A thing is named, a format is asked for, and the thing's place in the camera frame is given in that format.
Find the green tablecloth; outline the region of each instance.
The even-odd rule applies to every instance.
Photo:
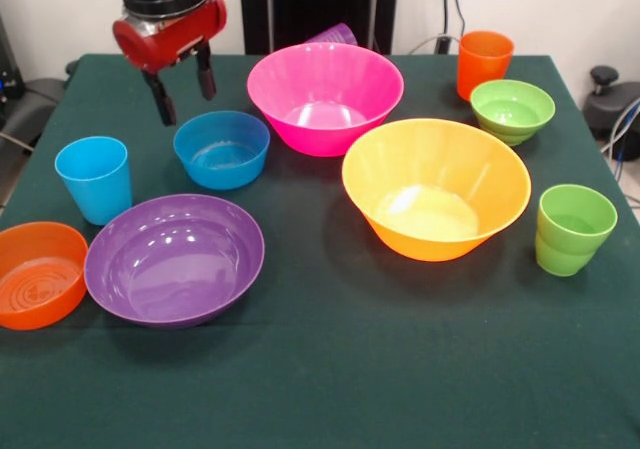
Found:
[[[471,122],[456,59],[393,58],[404,98],[389,120]],[[193,61],[164,75],[180,122],[217,109],[257,114],[253,57],[214,59],[202,100]],[[0,330],[0,447],[510,447],[640,444],[640,229],[547,57],[509,72],[555,99],[553,121],[516,151],[532,202],[510,228],[457,261],[387,249],[347,199],[341,159],[272,140],[264,174],[222,194],[260,223],[267,256],[247,296],[177,332],[138,328],[90,299],[33,333]],[[139,74],[116,56],[82,59],[11,202],[4,228],[71,224],[91,239],[53,160],[69,141],[129,147],[137,202],[205,192],[172,152]],[[586,270],[558,279],[533,260],[537,199],[549,185],[609,196],[617,229]]]

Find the white wall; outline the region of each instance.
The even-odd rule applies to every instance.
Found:
[[[240,0],[225,0],[229,20],[212,41],[217,53],[242,53]],[[467,27],[509,35],[519,54],[551,54],[577,100],[598,63],[640,80],[638,0],[461,0]],[[62,76],[87,52],[118,52],[111,23],[120,0],[0,0],[0,13],[25,77]],[[458,30],[450,0],[450,30]],[[442,0],[398,0],[394,52],[406,53],[442,29]],[[423,52],[433,50],[433,44]]]
[[[640,80],[639,0],[461,0],[460,5],[467,30],[502,32],[514,41],[516,54],[550,54],[580,103],[592,89],[594,65],[616,67],[620,80]],[[449,31],[459,27],[449,0]],[[394,52],[406,53],[441,31],[442,0],[398,0]],[[433,46],[418,53],[433,52]]]

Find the purple cup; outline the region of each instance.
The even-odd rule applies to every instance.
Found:
[[[342,22],[312,37],[307,42],[341,42],[343,44],[353,44],[354,46],[358,45],[356,36],[353,35],[349,26]]]
[[[134,206],[96,236],[85,262],[91,297],[151,327],[201,324],[236,302],[258,277],[264,238],[244,209],[179,194]]]

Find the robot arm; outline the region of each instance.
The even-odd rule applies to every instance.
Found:
[[[158,73],[190,55],[198,62],[202,95],[216,92],[209,40],[227,20],[223,0],[123,0],[124,15],[113,24],[113,34],[127,60],[142,71],[165,125],[176,115]]]

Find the orange shallow bowl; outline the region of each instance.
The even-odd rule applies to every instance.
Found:
[[[84,237],[57,222],[0,232],[0,326],[39,329],[70,314],[87,292],[86,255]]]
[[[531,197],[529,172],[509,146],[440,119],[392,122],[360,137],[342,181],[378,237],[420,261],[468,253],[512,224]]]

